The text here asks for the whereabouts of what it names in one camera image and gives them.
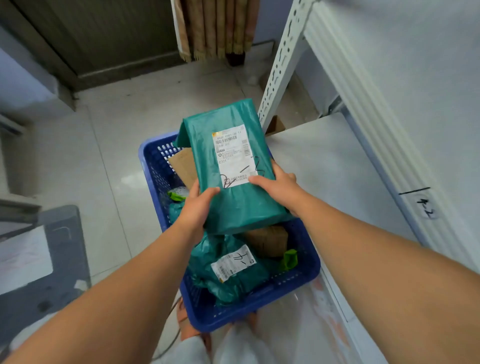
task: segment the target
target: forearm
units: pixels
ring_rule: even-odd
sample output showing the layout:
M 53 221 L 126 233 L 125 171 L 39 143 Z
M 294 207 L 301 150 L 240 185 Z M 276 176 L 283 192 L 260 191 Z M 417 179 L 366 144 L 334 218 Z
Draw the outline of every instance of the forearm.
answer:
M 323 261 L 391 363 L 478 358 L 477 274 L 310 195 L 299 201 Z
M 47 322 L 7 363 L 148 363 L 192 249 L 172 226 Z

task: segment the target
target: person's left hand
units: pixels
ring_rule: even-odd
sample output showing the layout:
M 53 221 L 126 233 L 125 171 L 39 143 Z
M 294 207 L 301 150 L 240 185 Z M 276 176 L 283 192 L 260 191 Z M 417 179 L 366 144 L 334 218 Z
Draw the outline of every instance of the person's left hand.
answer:
M 176 225 L 187 229 L 192 234 L 192 243 L 198 243 L 204 234 L 204 223 L 210 209 L 210 201 L 220 192 L 220 187 L 209 187 L 200 194 L 198 179 L 190 189 L 190 194 L 185 200 L 185 206 L 175 222 Z

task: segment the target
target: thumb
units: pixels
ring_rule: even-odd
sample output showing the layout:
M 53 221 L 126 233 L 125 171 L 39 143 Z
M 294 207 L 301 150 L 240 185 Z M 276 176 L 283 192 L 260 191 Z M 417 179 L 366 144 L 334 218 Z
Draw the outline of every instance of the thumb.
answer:
M 248 178 L 248 182 L 262 187 L 267 192 L 272 187 L 272 183 L 274 183 L 274 181 L 269 180 L 268 178 L 265 178 L 263 176 L 250 176 Z
M 220 187 L 209 187 L 200 195 L 200 197 L 210 202 L 216 194 L 220 192 Z

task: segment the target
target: curtain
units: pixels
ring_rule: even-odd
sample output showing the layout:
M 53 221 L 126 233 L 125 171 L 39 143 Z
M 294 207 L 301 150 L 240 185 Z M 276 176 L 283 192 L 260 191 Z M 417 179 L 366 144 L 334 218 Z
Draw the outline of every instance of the curtain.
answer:
M 170 0 L 181 58 L 242 54 L 252 47 L 260 0 Z

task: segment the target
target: brown wooden door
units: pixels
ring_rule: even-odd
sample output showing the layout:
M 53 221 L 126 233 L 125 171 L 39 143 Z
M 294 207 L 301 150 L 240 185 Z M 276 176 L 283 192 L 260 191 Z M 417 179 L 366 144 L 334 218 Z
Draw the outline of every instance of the brown wooden door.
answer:
M 181 62 L 169 0 L 9 1 L 73 72 L 74 82 L 64 80 L 72 89 Z

